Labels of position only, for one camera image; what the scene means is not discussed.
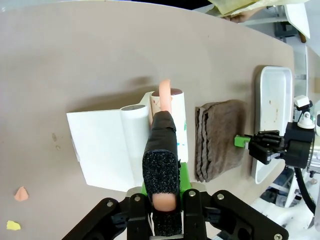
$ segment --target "white cylinder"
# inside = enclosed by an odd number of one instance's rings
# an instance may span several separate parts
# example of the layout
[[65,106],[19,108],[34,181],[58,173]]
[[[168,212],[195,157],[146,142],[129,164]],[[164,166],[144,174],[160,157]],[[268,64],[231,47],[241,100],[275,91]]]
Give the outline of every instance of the white cylinder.
[[[187,121],[185,94],[179,89],[171,89],[172,118],[176,127],[178,158],[182,163],[188,162]],[[159,92],[151,94],[152,115],[161,111]]]
[[143,183],[142,158],[150,132],[149,108],[145,105],[131,105],[120,109],[121,121],[136,186]]

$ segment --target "table surface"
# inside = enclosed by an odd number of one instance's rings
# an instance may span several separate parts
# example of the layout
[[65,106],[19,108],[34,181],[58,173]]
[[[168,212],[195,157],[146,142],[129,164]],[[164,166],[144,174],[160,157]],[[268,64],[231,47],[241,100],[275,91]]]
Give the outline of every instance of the table surface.
[[[239,99],[254,129],[254,78],[260,66],[294,69],[289,45],[206,14],[138,2],[63,2],[0,14],[0,238],[57,240],[101,199],[125,193],[88,186],[66,113],[138,103],[171,79],[185,93],[189,173],[194,176],[195,107]],[[206,183],[252,203],[260,185],[248,153],[240,167]],[[25,186],[29,199],[14,200]],[[21,224],[6,230],[7,220]],[[207,229],[208,237],[219,231]],[[126,239],[123,234],[117,239]]]

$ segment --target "cable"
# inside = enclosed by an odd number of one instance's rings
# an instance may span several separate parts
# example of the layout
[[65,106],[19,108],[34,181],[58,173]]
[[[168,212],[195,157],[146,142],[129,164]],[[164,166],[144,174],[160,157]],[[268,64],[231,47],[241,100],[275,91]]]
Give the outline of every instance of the cable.
[[300,114],[300,117],[299,117],[299,119],[298,119],[298,122],[300,121],[301,116],[302,116],[302,112],[301,112],[301,114]]
[[310,209],[310,211],[315,214],[316,213],[316,204],[314,203],[314,201],[311,199],[308,190],[306,188],[305,185],[305,181],[304,178],[302,176],[302,172],[301,169],[298,167],[294,168],[294,172],[295,172],[295,176],[296,176],[296,181],[298,182],[298,186],[300,189],[300,193],[301,196],[305,202],[305,204],[307,205],[307,207]]

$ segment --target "brown towel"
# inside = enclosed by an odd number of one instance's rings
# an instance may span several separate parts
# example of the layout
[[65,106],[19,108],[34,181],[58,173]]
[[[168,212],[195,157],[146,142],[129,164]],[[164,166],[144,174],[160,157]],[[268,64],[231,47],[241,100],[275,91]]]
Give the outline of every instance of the brown towel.
[[235,136],[244,135],[246,103],[212,102],[195,109],[195,176],[200,182],[218,177],[241,165],[244,149]]

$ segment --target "bolt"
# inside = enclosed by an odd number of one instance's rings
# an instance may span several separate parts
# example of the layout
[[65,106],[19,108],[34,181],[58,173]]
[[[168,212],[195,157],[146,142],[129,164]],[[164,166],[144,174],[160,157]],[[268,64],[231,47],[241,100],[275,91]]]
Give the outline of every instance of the bolt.
[[317,179],[312,178],[312,179],[310,180],[310,182],[311,182],[311,184],[312,184],[312,185],[315,185],[315,184],[317,184],[317,183],[318,183],[318,180],[317,180]]
[[225,196],[223,196],[221,193],[219,193],[217,197],[218,197],[219,200],[222,200],[222,199],[225,198]]
[[274,240],[282,240],[282,235],[277,233],[276,235],[274,235]]
[[195,195],[196,195],[196,192],[195,192],[195,191],[190,191],[190,192],[189,192],[189,196],[190,196],[190,197],[194,197]]

